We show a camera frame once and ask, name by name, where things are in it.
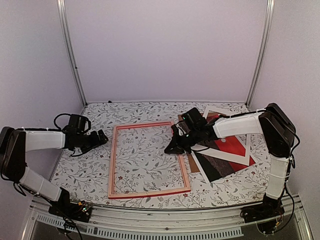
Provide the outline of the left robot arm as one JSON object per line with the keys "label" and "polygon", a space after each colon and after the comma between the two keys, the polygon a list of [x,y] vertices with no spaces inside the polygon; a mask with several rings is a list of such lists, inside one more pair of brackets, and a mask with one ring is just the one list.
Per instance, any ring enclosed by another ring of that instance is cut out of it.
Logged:
{"label": "left robot arm", "polygon": [[108,138],[102,130],[85,134],[76,130],[15,129],[5,126],[0,132],[0,177],[54,202],[55,209],[63,217],[70,217],[75,210],[69,202],[69,193],[30,169],[26,153],[47,149],[79,149],[84,155],[107,142]]}

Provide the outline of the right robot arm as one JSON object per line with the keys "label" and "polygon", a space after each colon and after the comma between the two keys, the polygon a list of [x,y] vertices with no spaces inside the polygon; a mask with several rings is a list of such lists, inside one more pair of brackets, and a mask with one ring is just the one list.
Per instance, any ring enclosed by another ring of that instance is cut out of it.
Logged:
{"label": "right robot arm", "polygon": [[263,135],[271,166],[264,195],[266,201],[259,206],[258,213],[262,218],[269,218],[278,210],[275,200],[280,200],[283,195],[289,177],[289,162],[294,159],[292,152],[300,144],[300,139],[294,124],[276,103],[252,112],[220,115],[211,121],[194,107],[182,115],[182,121],[189,130],[180,134],[177,125],[173,124],[173,136],[165,154],[190,154],[192,147],[203,141],[237,135]]}

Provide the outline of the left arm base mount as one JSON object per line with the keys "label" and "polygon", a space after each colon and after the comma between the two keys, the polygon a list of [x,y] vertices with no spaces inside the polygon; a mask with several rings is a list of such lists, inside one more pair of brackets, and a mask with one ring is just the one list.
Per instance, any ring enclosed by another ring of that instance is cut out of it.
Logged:
{"label": "left arm base mount", "polygon": [[48,212],[71,220],[88,223],[92,214],[92,205],[85,201],[78,203],[61,203],[57,201],[49,201],[50,207]]}

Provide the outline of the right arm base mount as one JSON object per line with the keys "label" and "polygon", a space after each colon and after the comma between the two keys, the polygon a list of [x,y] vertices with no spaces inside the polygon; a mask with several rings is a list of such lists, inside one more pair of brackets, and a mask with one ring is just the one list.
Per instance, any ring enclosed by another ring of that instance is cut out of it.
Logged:
{"label": "right arm base mount", "polygon": [[262,203],[243,207],[240,217],[245,223],[256,222],[260,233],[271,235],[276,232],[282,222],[284,213],[281,200],[264,196]]}

